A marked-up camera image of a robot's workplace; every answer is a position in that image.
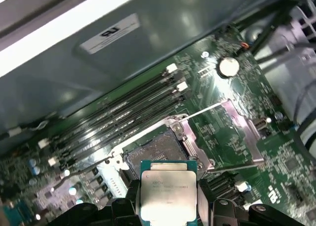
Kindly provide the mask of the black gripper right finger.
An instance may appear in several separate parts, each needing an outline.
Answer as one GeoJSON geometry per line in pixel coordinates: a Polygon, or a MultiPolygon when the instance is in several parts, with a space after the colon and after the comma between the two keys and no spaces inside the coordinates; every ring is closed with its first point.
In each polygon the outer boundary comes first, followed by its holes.
{"type": "Polygon", "coordinates": [[[197,185],[197,216],[204,226],[279,226],[278,213],[263,204],[252,204],[246,211],[229,199],[213,197],[211,191],[197,185]]]}

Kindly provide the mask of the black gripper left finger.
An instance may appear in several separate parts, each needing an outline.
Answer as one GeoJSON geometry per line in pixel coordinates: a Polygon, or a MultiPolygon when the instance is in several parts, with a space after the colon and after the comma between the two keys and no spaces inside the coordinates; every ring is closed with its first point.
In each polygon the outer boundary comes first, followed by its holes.
{"type": "Polygon", "coordinates": [[[75,205],[49,226],[139,226],[140,180],[130,182],[125,198],[114,198],[99,210],[92,203],[75,205]]]}

